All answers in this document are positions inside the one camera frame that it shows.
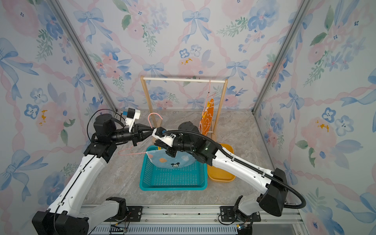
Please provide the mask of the light blue towel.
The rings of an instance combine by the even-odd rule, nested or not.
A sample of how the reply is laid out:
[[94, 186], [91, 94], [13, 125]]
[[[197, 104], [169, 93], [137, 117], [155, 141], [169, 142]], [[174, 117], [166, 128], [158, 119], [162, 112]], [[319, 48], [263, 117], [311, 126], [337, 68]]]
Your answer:
[[159, 168], [183, 168], [196, 162], [196, 159], [186, 152], [177, 152], [175, 157], [170, 157], [163, 149], [148, 150], [146, 152], [151, 163]]

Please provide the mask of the pink hanger with blue towel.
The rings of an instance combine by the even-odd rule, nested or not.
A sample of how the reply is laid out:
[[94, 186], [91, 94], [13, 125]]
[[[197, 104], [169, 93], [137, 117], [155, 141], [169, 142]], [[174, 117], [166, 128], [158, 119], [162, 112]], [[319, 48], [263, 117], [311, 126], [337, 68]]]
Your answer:
[[[147, 117], [147, 121], [148, 121], [148, 128], [157, 128], [157, 127], [160, 127], [162, 125], [162, 116], [158, 113], [150, 113]], [[152, 136], [152, 133], [153, 131], [152, 130], [146, 130], [143, 132], [144, 134], [144, 137], [145, 137], [145, 140], [149, 137]], [[131, 146], [130, 148], [122, 148], [118, 154], [120, 156], [128, 156], [128, 155], [137, 155], [137, 154], [145, 154], [147, 152], [147, 150], [143, 151], [143, 150], [140, 150], [139, 152], [135, 151], [133, 152], [132, 151], [132, 148], [134, 146]]]

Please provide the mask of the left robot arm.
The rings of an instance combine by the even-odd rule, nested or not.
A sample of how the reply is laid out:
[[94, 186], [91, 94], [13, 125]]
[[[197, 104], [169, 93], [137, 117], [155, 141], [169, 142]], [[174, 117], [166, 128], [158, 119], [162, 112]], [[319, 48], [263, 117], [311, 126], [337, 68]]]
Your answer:
[[136, 146], [153, 132], [153, 128], [136, 124], [141, 112], [128, 109], [120, 119], [111, 114], [96, 117], [95, 133], [67, 186], [50, 204], [46, 211], [38, 211], [32, 224], [39, 235], [88, 235], [108, 219], [120, 223], [130, 217], [126, 200], [110, 197], [102, 204], [82, 212], [84, 199], [95, 179], [111, 160], [118, 146], [131, 142]]

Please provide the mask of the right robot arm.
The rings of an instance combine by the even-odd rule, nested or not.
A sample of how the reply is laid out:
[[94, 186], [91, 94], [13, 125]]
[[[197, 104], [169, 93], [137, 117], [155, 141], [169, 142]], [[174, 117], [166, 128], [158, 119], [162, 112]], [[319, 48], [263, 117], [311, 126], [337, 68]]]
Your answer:
[[178, 152], [186, 152], [198, 162], [225, 170], [255, 188], [256, 193], [237, 199], [233, 207], [237, 216], [248, 217], [260, 211], [277, 217], [282, 215], [288, 190], [285, 186], [286, 178], [280, 170], [254, 165], [199, 132], [168, 131], [158, 127], [152, 136], [169, 156], [175, 157]]

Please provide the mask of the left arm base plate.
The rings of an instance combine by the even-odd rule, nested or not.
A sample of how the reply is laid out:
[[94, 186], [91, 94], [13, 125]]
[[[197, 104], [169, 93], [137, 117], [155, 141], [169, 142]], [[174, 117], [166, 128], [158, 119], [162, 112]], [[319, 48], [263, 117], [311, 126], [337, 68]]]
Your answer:
[[105, 222], [140, 222], [143, 213], [143, 206], [127, 206], [127, 212], [125, 217], [120, 218], [109, 218]]

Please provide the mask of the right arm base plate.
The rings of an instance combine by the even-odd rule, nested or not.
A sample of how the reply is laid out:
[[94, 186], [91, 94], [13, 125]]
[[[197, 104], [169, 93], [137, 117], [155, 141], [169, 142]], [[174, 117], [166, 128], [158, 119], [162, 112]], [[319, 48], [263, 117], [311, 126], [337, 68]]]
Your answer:
[[261, 222], [259, 212], [253, 213], [252, 215], [243, 215], [239, 211], [234, 211], [234, 206], [220, 206], [219, 220], [226, 224], [231, 222]]

